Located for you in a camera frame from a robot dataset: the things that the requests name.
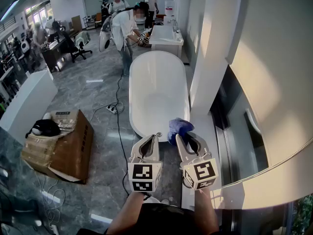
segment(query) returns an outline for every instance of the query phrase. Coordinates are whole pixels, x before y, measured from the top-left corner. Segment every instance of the power strip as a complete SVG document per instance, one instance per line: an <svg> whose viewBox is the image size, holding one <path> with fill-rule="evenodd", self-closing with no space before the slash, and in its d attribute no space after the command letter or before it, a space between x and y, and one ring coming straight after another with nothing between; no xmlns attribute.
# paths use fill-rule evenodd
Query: power strip
<svg viewBox="0 0 313 235"><path fill-rule="evenodd" d="M106 109L107 109L109 112L113 113L113 114L116 114L116 113L117 113L116 107L113 106L113 105L108 105L108 106L106 107Z"/></svg>

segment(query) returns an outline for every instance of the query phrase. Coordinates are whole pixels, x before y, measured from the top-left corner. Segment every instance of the sink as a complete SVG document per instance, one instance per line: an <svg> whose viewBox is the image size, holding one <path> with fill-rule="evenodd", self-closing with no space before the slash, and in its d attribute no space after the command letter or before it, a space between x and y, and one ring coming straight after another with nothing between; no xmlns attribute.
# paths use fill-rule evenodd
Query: sink
<svg viewBox="0 0 313 235"><path fill-rule="evenodd" d="M152 36L160 39L174 40L173 27L165 25L160 25L160 27L158 27L158 25L156 25L153 28Z"/></svg>
<svg viewBox="0 0 313 235"><path fill-rule="evenodd" d="M150 44L183 45L181 33L176 33L171 25L155 25L149 40Z"/></svg>

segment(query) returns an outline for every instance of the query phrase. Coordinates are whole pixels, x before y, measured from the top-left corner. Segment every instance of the faucet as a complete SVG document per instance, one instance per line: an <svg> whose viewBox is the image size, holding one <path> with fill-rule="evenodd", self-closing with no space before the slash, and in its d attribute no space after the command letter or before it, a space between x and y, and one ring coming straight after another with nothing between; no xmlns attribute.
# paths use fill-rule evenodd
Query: faucet
<svg viewBox="0 0 313 235"><path fill-rule="evenodd" d="M168 21L168 23L170 23L171 21L174 21L174 26L176 26L176 30L179 30L177 21L175 19L171 19L170 21Z"/></svg>

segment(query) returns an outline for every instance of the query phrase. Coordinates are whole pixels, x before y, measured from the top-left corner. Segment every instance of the office chair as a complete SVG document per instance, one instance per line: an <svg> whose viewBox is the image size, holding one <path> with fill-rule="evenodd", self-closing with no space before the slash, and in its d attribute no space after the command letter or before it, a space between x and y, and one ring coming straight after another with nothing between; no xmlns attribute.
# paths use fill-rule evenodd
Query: office chair
<svg viewBox="0 0 313 235"><path fill-rule="evenodd" d="M86 45L88 42L86 42L84 44L83 41L81 41L78 45L75 46L74 42L72 41L72 39L69 37L69 35L65 31L62 31L62 34L66 39L67 45L61 46L62 47L61 52L70 53L73 63L75 63L75 59L78 56L82 56L83 59L85 60L86 57L84 57L83 54L85 54L87 52L90 52L92 54L92 50L84 50L84 48L83 48L83 46Z"/></svg>

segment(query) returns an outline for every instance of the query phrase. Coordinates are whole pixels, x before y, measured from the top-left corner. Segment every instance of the blue cloth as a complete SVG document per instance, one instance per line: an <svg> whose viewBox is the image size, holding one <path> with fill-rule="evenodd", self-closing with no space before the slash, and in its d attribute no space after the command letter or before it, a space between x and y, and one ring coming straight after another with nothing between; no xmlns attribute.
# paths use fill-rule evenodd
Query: blue cloth
<svg viewBox="0 0 313 235"><path fill-rule="evenodd" d="M188 143L188 139L185 138L185 134L188 131L192 131L195 127L188 121L181 118L176 118L169 121L170 131L167 134L167 140L171 145L177 146L176 144L176 134L179 134L185 145Z"/></svg>

